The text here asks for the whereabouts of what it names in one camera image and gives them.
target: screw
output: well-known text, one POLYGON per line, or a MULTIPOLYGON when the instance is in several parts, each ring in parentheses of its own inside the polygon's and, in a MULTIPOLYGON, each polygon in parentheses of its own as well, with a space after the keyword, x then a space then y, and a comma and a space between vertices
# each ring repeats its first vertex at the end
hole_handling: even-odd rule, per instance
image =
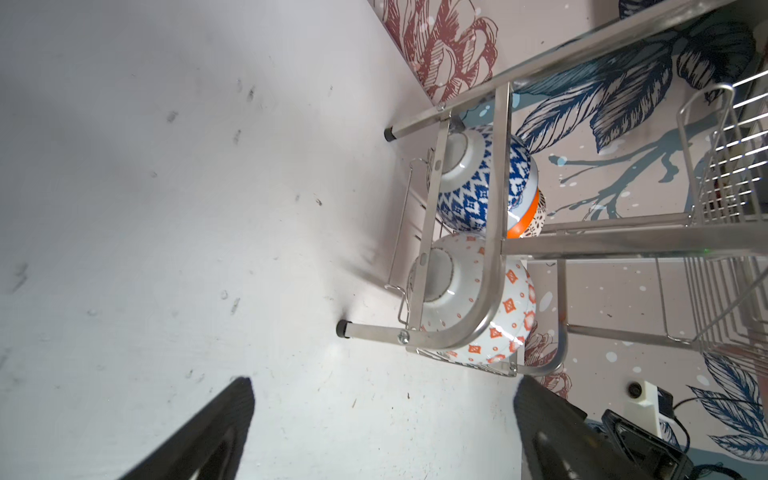
POLYGON ((407 344, 410 339, 411 335, 407 330, 400 330, 400 333, 397 334, 397 341, 400 342, 400 345, 407 344))

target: orange patterned bowl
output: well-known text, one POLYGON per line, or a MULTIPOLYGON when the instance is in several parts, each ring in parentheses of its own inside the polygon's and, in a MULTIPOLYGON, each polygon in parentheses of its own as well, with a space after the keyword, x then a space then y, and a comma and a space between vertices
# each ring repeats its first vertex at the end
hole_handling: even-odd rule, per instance
POLYGON ((538 206, 536 207, 536 214, 531 220, 528 227, 520 235, 520 238, 525 237, 538 237, 541 233, 541 229, 544 228, 544 220, 547 217, 547 201, 544 199, 544 194, 540 191, 538 195, 538 206))
MULTIPOLYGON (((480 292, 485 239, 472 232, 455 233, 432 245, 424 295, 422 330, 438 332, 460 322, 480 292)), ((415 262, 407 295, 413 290, 415 262)), ((519 260, 507 259, 502 302, 491 325, 469 345, 434 352, 452 362, 495 363, 525 343, 533 326, 536 293, 528 271, 519 260)))

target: metal frame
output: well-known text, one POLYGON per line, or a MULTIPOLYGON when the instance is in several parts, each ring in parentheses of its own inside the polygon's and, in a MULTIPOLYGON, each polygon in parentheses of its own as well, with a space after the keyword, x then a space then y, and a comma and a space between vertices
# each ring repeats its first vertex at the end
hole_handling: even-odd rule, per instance
MULTIPOLYGON (((739 159, 744 159, 754 152, 730 159, 725 158, 732 146, 738 146, 743 141, 750 139, 750 141, 754 141, 755 138, 762 137, 760 135, 742 137, 742 126, 747 122, 739 122, 734 112, 732 106, 734 89, 729 85, 721 84, 694 95, 680 109, 678 114, 678 126, 691 183, 691 195, 697 200, 697 205, 694 206, 693 212, 690 214, 557 223, 545 226, 539 237, 508 240, 505 238, 507 231, 508 166, 505 161, 492 161, 488 189, 485 256, 477 300, 472 304, 467 315, 454 326, 440 332, 426 332, 419 329, 422 320, 426 274, 429 268, 429 252, 432 249, 432 238, 435 232, 442 164, 445 159, 445 149, 449 130, 452 127, 453 114, 472 108, 480 101, 484 101, 488 94, 494 93, 492 158, 506 159, 510 143, 511 109, 509 100, 511 92, 515 88, 565 71, 585 61, 593 60, 648 35, 653 35, 726 5, 731 1, 733 0, 665 0, 632 15, 630 18, 615 22, 497 74, 492 80, 460 94, 448 104, 440 104, 414 118, 387 128, 385 137, 391 141, 429 124, 440 123, 434 154, 426 162, 428 164, 429 192, 425 205, 422 205, 425 209, 425 219, 422 226, 422 237, 419 239, 419 256, 415 263, 410 300, 406 299, 406 292, 402 287, 391 284, 391 271, 386 285, 386 288, 397 290, 402 295, 398 321, 404 327, 373 326, 341 320, 336 328, 337 334, 346 338, 368 339, 405 346, 412 353, 448 362, 446 358, 436 354, 435 351, 450 350, 468 345, 488 328, 501 301, 503 290, 502 265, 506 256, 512 255, 534 260, 557 260, 558 350, 554 358, 548 364, 536 367, 517 365, 516 354, 510 357, 507 362, 488 366, 456 365, 503 376, 516 376, 518 373, 544 376, 562 366, 568 349, 568 333, 570 332, 637 343, 726 353, 729 356, 735 355, 741 365, 752 366, 753 371, 768 372, 768 362, 765 365, 759 361, 756 362, 755 357, 759 357, 761 352, 756 351, 754 346, 756 332, 760 333, 757 338, 765 339, 768 343, 768 335, 762 329, 768 325, 768 322, 762 320, 760 310, 760 300, 763 301, 763 307, 768 310, 768 296, 763 287, 763 281, 768 276, 768 267, 760 270, 758 262, 754 258, 755 255, 768 255, 768 222, 762 221, 763 215, 754 193, 753 178, 750 175, 751 167, 739 167, 738 162, 739 159), (717 134, 714 134, 712 139, 710 159, 715 163, 710 166, 716 168, 720 168, 719 165, 721 164, 725 166, 722 167, 724 170, 720 169, 717 175, 710 174, 712 169, 706 168, 707 174, 698 180, 694 176, 695 169, 688 149, 684 118, 688 107, 694 100, 708 91, 718 89, 724 92, 722 95, 723 113, 717 126, 717 134), (728 119, 731 120, 731 125, 726 126, 728 119), (734 134, 736 140, 729 142, 728 140, 733 140, 734 134), (723 186, 725 180, 722 179, 725 176, 741 178, 739 175, 746 177, 746 181, 737 183, 737 185, 747 185, 751 190, 734 188, 737 186, 731 185, 726 192, 723 186), (744 194, 751 194, 756 208, 756 212, 752 216, 754 221, 747 221, 752 217, 746 215, 742 208, 740 200, 741 195, 744 194), (730 202, 728 199, 731 197, 735 198, 736 201, 730 202), (736 218, 732 215, 732 211, 740 214, 740 217, 736 218), (649 335, 569 325, 566 261, 597 257, 683 257, 690 287, 691 308, 697 326, 696 336, 691 339, 681 339, 669 334, 658 260, 656 260, 657 272, 659 273, 662 317, 666 335, 649 335), (726 271, 731 273, 729 279, 726 278, 726 271), (756 292, 762 292, 761 299, 758 298, 756 292), (406 320, 401 318, 403 304, 407 305, 408 309, 406 320), (741 330, 736 326, 734 316, 737 314, 743 324, 741 330), (727 341, 730 337, 727 333, 724 335, 722 331, 723 324, 727 322, 733 324, 732 329, 734 331, 739 330, 739 339, 727 341)), ((763 95, 755 98, 754 101, 762 99, 765 103, 767 98, 768 96, 763 95)), ((750 99, 750 101, 742 102, 737 106, 751 102, 750 99)), ((413 162, 409 175, 409 188, 412 173, 413 162)), ((405 211, 406 204, 403 204, 400 220, 401 229, 405 211)), ((442 223, 440 225, 442 235, 443 225, 442 223)), ((398 232, 395 255, 399 245, 399 235, 400 231, 398 232)))

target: stainless steel rack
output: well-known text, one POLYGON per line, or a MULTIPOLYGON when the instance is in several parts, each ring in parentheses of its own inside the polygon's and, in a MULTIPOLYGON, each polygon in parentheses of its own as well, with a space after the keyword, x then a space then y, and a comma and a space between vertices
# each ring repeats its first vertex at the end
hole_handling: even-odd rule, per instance
POLYGON ((733 0, 665 0, 629 18, 615 22, 550 50, 523 64, 497 74, 490 81, 460 94, 447 104, 439 104, 414 118, 395 123, 385 130, 392 141, 429 124, 439 122, 434 154, 426 161, 430 185, 424 205, 425 219, 419 242, 419 259, 410 301, 400 286, 387 285, 402 295, 398 321, 402 327, 373 326, 339 321, 336 333, 341 337, 375 340, 404 346, 412 353, 446 361, 431 351, 465 346, 488 328, 501 300, 502 265, 509 255, 530 260, 556 260, 558 272, 558 350, 543 366, 517 365, 515 356, 492 366, 468 366, 503 376, 518 373, 544 376, 558 369, 566 356, 568 333, 619 339, 636 343, 695 349, 730 356, 749 371, 768 374, 768 222, 763 221, 753 175, 765 164, 758 160, 768 153, 764 147, 768 132, 760 123, 768 118, 768 89, 751 91, 751 98, 733 104, 735 87, 744 89, 755 76, 734 85, 719 84, 698 92, 678 114, 680 139, 684 147, 690 194, 694 203, 689 213, 633 217, 591 222, 555 223, 545 226, 536 238, 508 240, 506 192, 510 141, 511 93, 522 85, 543 80, 585 61, 615 51, 637 40, 654 35, 682 22, 696 18, 733 0), (694 165, 688 147, 685 119, 691 104, 707 92, 721 92, 719 122, 711 134, 709 154, 694 165), (442 176, 442 162, 452 119, 473 108, 489 95, 495 98, 493 151, 488 189, 488 216, 485 231, 485 258, 481 289, 470 311, 456 325, 440 331, 420 331, 429 251, 435 234, 437 200, 442 176), (758 111, 740 118, 744 111, 758 111), (628 332, 573 325, 568 322, 566 289, 567 261, 587 258, 683 258, 690 307, 696 335, 680 338, 669 333, 664 290, 660 286, 664 335, 628 332), (403 320, 403 304, 407 318, 403 320))

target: metal bar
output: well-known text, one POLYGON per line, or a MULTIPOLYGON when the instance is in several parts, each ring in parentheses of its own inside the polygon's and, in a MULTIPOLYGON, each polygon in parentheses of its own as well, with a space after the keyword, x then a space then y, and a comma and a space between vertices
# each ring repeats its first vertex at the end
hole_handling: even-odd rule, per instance
MULTIPOLYGON (((703 289, 701 287, 701 272, 699 271, 699 263, 697 262, 698 258, 691 258, 689 259, 689 265, 690 265, 690 271, 691 276, 693 277, 693 293, 694 293, 694 299, 697 302, 698 308, 699 308, 699 320, 700 323, 697 325, 696 328, 696 335, 694 338, 697 338, 699 335, 702 335, 705 331, 705 327, 707 325, 707 322, 709 322, 712 319, 712 314, 710 312, 710 309, 706 302, 706 297, 703 294, 703 289)), ((710 336, 706 336, 701 340, 703 344, 707 344, 707 342, 711 341, 710 336)))
MULTIPOLYGON (((740 271, 742 272, 742 274, 739 276, 739 280, 742 281, 744 285, 753 284, 753 279, 761 274, 760 268, 757 268, 757 270, 753 271, 748 259, 739 258, 737 259, 737 262, 740 266, 740 271)), ((757 287, 762 285, 763 282, 756 282, 756 285, 753 288, 755 291, 753 291, 752 294, 748 296, 747 300, 743 301, 739 305, 739 308, 742 309, 740 310, 740 314, 742 315, 741 320, 744 326, 747 328, 749 338, 752 341, 757 342, 764 342, 765 339, 763 338, 754 340, 752 333, 756 332, 756 327, 760 327, 760 324, 768 325, 768 321, 763 320, 763 316, 760 314, 760 303, 758 302, 756 293, 757 287)))
POLYGON ((413 277, 413 291, 409 301, 408 328, 418 330, 422 325, 424 310, 424 290, 429 268, 429 253, 432 251, 432 235, 435 232, 435 216, 437 215, 437 198, 440 193, 442 179, 442 162, 445 159, 445 149, 448 145, 448 130, 450 121, 444 120, 437 133, 437 147, 432 163, 429 165, 429 191, 427 192, 426 212, 422 226, 422 239, 419 243, 419 256, 416 257, 416 272, 413 277))
POLYGON ((518 366, 518 373, 546 376, 563 366, 568 354, 568 292, 565 282, 565 260, 558 260, 558 351, 549 363, 541 366, 518 366))
POLYGON ((729 126, 725 127, 723 130, 726 131, 726 130, 731 130, 732 128, 741 127, 742 125, 746 125, 746 124, 749 124, 751 122, 758 121, 761 118, 765 118, 765 117, 768 117, 768 113, 756 115, 756 116, 754 116, 752 118, 747 118, 746 120, 742 120, 739 123, 735 123, 734 122, 733 125, 729 125, 729 126))
POLYGON ((733 84, 733 86, 734 86, 734 87, 738 87, 739 85, 743 85, 743 84, 746 84, 746 83, 748 83, 748 82, 750 82, 750 81, 752 81, 752 80, 756 80, 756 79, 758 79, 758 78, 760 78, 760 77, 763 77, 763 76, 765 76, 765 75, 768 75, 768 70, 765 70, 765 71, 761 71, 759 74, 754 74, 754 75, 752 75, 751 77, 747 77, 747 78, 744 78, 743 80, 739 80, 738 82, 736 82, 735 84, 733 84))
POLYGON ((598 328, 596 326, 568 325, 568 332, 575 335, 596 336, 602 339, 612 339, 621 342, 644 343, 645 345, 672 346, 678 349, 694 350, 695 345, 689 342, 676 342, 664 335, 652 335, 650 333, 627 332, 626 330, 614 330, 598 328))
POLYGON ((638 227, 658 227, 661 225, 685 225, 690 220, 690 214, 683 212, 681 214, 662 214, 646 215, 644 217, 628 218, 606 218, 603 220, 591 220, 581 222, 562 222, 547 223, 541 229, 541 235, 547 233, 557 233, 561 230, 598 230, 603 228, 638 228, 638 227))
POLYGON ((664 322, 664 333, 667 334, 668 339, 675 340, 675 338, 670 335, 670 330, 667 326, 667 306, 664 302, 664 285, 661 283, 661 269, 659 268, 659 259, 655 258, 654 263, 656 264, 656 278, 659 280, 659 299, 661 300, 661 320, 664 322))
POLYGON ((727 224, 516 238, 502 241, 502 253, 529 255, 534 260, 764 255, 768 253, 768 227, 764 223, 727 224))
MULTIPOLYGON (((705 259, 701 259, 699 261, 701 262, 701 266, 703 268, 704 279, 707 281, 705 287, 707 289, 707 297, 709 298, 710 304, 712 305, 712 311, 718 314, 719 312, 723 311, 723 304, 720 298, 720 291, 717 289, 717 282, 713 283, 712 281, 713 275, 710 272, 709 262, 705 259)), ((718 339, 720 342, 723 342, 723 340, 728 337, 727 334, 723 334, 723 323, 724 322, 717 323, 717 334, 720 335, 720 338, 718 339)))
MULTIPOLYGON (((760 266, 757 264, 757 258, 750 257, 750 263, 752 264, 752 269, 754 271, 756 272, 760 271, 760 266)), ((760 284, 760 293, 761 293, 760 296, 763 300, 763 308, 765 310, 768 310, 768 295, 766 295, 765 285, 763 285, 762 283, 760 284)))
POLYGON ((739 102, 733 106, 733 108, 743 107, 746 104, 751 104, 754 101, 761 100, 765 97, 768 97, 768 93, 757 95, 756 97, 748 98, 745 101, 739 102))
POLYGON ((688 286, 688 299, 690 300, 690 311, 694 318, 694 329, 699 333, 699 310, 696 301, 694 301, 694 282, 693 274, 690 271, 690 258, 683 258, 683 268, 685 269, 685 282, 688 286))
MULTIPOLYGON (((747 296, 749 296, 752 293, 752 290, 757 286, 757 284, 765 280, 766 276, 768 276, 768 268, 766 268, 749 286, 747 286, 744 290, 742 290, 739 296, 736 297, 736 299, 733 302, 731 302, 730 305, 728 305, 725 311, 723 311, 720 315, 712 319, 710 323, 704 327, 704 330, 706 331, 707 329, 709 329, 710 326, 712 326, 714 323, 719 321, 721 318, 725 317, 725 315, 727 315, 731 310, 733 310, 734 308, 736 308, 736 306, 738 306, 741 302, 743 302, 747 298, 747 296)), ((694 341, 698 340, 702 333, 703 332, 699 332, 694 337, 694 341)))
MULTIPOLYGON (((736 116, 736 111, 733 108, 730 108, 729 112, 730 112, 730 116, 731 116, 732 121, 734 123, 737 122, 739 119, 736 116)), ((741 141, 743 141, 743 136, 741 134, 741 129, 737 128, 733 132, 736 134, 736 139, 741 143, 741 141)), ((732 178, 733 178, 733 173, 735 171, 733 168, 734 167, 738 167, 739 160, 741 160, 743 158, 746 158, 748 155, 750 155, 750 153, 751 152, 748 152, 748 153, 746 153, 744 155, 740 155, 740 156, 737 157, 737 162, 733 166, 731 166, 731 168, 729 169, 729 172, 730 172, 732 178)), ((749 187, 750 193, 751 193, 750 196, 752 198, 753 205, 755 206, 755 209, 756 209, 755 211, 757 212, 757 210, 759 210, 759 208, 760 208, 760 201, 757 198, 757 192, 756 192, 756 188, 755 188, 755 183, 752 182, 752 172, 750 172, 750 170, 747 168, 747 169, 744 170, 744 176, 746 177, 746 181, 748 182, 748 187, 749 187)), ((741 215, 743 217, 744 209, 741 207, 741 203, 742 202, 741 202, 741 199, 739 198, 739 195, 738 195, 740 188, 738 188, 738 187, 739 187, 739 179, 737 178, 731 184, 731 190, 735 191, 735 194, 736 194, 736 208, 737 208, 737 210, 739 212, 739 215, 741 215)), ((763 218, 760 215, 758 216, 758 221, 763 221, 763 218)))
MULTIPOLYGON (((406 218, 406 207, 408 206, 408 197, 411 194, 411 180, 413 179, 413 164, 417 161, 424 161, 421 158, 416 158, 414 160, 411 160, 409 173, 408 173, 408 184, 406 185, 406 197, 402 201, 402 211, 400 212, 400 223, 397 227, 397 239, 395 240, 395 249, 392 252, 392 262, 389 263, 389 276, 386 279, 386 285, 384 286, 385 290, 396 290, 400 293, 400 308, 397 311, 397 321, 402 323, 403 325, 408 325, 407 320, 403 320, 400 318, 402 315, 402 306, 404 303, 408 301, 406 290, 403 289, 401 286, 392 285, 392 270, 395 268, 395 258, 397 258, 397 247, 400 245, 400 236, 402 235, 402 222, 406 218)), ((408 312, 410 313, 411 307, 406 306, 408 312)))
MULTIPOLYGON (((720 85, 713 86, 710 91, 714 91, 720 88, 720 85)), ((702 213, 706 214, 706 222, 712 223, 713 221, 720 221, 722 223, 726 223, 730 218, 728 215, 730 215, 730 212, 725 212, 725 206, 723 205, 723 201, 718 197, 718 194, 720 197, 725 197, 727 194, 725 193, 722 182, 720 182, 717 186, 718 188, 715 189, 715 183, 714 179, 710 179, 710 175, 712 174, 712 171, 717 168, 718 163, 718 157, 717 153, 715 153, 715 148, 717 145, 720 144, 720 139, 723 137, 723 126, 725 125, 725 121, 728 117, 728 111, 729 107, 733 104, 733 95, 734 91, 732 88, 726 89, 726 95, 728 98, 724 98, 722 100, 723 104, 723 110, 720 112, 718 122, 718 128, 710 135, 710 150, 705 153, 704 159, 707 162, 706 167, 703 169, 701 173, 701 182, 699 182, 698 188, 699 188, 699 198, 697 199, 697 204, 694 204, 693 209, 698 209, 702 213)), ((690 103, 683 106, 683 109, 690 106, 690 103)))
POLYGON ((494 112, 494 151, 491 162, 490 180, 488 182, 488 210, 485 231, 485 259, 480 280, 480 292, 466 316, 454 326, 440 332, 423 332, 411 330, 416 323, 421 323, 421 308, 423 307, 424 283, 419 281, 419 268, 422 254, 426 254, 425 263, 429 261, 429 251, 432 245, 432 233, 435 226, 435 211, 437 208, 437 193, 442 173, 442 160, 445 154, 445 142, 440 141, 440 135, 447 139, 449 122, 441 124, 438 148, 432 165, 430 190, 427 200, 425 231, 422 234, 422 249, 419 251, 419 263, 416 266, 414 293, 420 286, 419 316, 415 316, 416 300, 412 296, 412 312, 409 329, 399 329, 386 326, 361 325, 349 323, 344 335, 349 338, 361 338, 377 342, 407 345, 417 349, 450 350, 467 345, 476 339, 491 323, 498 305, 502 301, 502 234, 506 233, 507 203, 509 198, 509 85, 505 84, 496 91, 494 112))
MULTIPOLYGON (((718 260, 717 261, 717 269, 720 272, 720 280, 723 284, 723 291, 725 292, 725 300, 726 303, 730 303, 732 301, 731 295, 730 295, 730 288, 728 287, 728 279, 725 276, 725 270, 723 269, 723 261, 728 262, 728 260, 718 260)), ((738 333, 738 328, 736 327, 736 317, 733 315, 733 311, 731 311, 728 316, 730 317, 730 328, 738 333)))
MULTIPOLYGON (((693 94, 691 98, 683 104, 682 107, 680 107, 680 110, 677 111, 677 133, 680 136, 680 144, 683 148, 683 157, 685 159, 685 170, 688 174, 688 185, 690 188, 690 197, 694 199, 694 201, 701 199, 700 190, 703 186, 703 180, 707 177, 707 172, 709 169, 706 169, 704 173, 702 174, 702 182, 697 182, 696 178, 694 176, 694 161, 690 156, 690 148, 688 147, 688 135, 685 131, 685 120, 684 116, 688 108, 697 101, 702 95, 705 95, 706 93, 709 93, 714 90, 724 90, 725 95, 723 96, 723 104, 725 105, 725 110, 723 112, 722 117, 720 118, 720 122, 717 125, 717 136, 713 134, 711 136, 712 141, 712 148, 714 150, 715 147, 720 143, 720 138, 723 136, 723 127, 725 126, 725 122, 728 118, 728 112, 732 111, 731 105, 733 104, 733 97, 736 94, 733 87, 731 87, 728 84, 715 84, 710 88, 707 88, 705 90, 700 90, 693 94)), ((696 217, 697 222, 699 224, 704 223, 704 217, 702 212, 702 207, 700 205, 691 205, 693 208, 693 215, 696 217)))
POLYGON ((388 141, 405 137, 421 128, 472 108, 495 89, 514 82, 513 88, 525 85, 594 60, 638 40, 672 28, 696 18, 734 0, 665 0, 637 12, 620 22, 609 24, 588 35, 565 42, 542 55, 496 74, 491 80, 470 88, 445 104, 439 104, 422 113, 394 123, 385 130, 388 141))
POLYGON ((757 133, 757 134, 754 134, 754 135, 750 135, 750 136, 748 136, 748 137, 744 137, 744 138, 743 138, 743 139, 741 139, 740 141, 732 141, 732 142, 730 142, 729 144, 726 144, 726 145, 723 145, 722 147, 718 147, 718 148, 716 148, 715 150, 716 150, 716 151, 721 151, 721 150, 723 150, 725 147, 728 147, 728 148, 731 148, 731 147, 735 147, 735 146, 737 146, 737 145, 738 145, 738 144, 740 144, 740 143, 743 143, 743 142, 745 142, 745 141, 754 140, 754 139, 756 139, 756 138, 759 138, 759 137, 762 137, 763 135, 766 135, 766 134, 768 134, 768 130, 763 130, 763 131, 761 131, 760 133, 757 133))

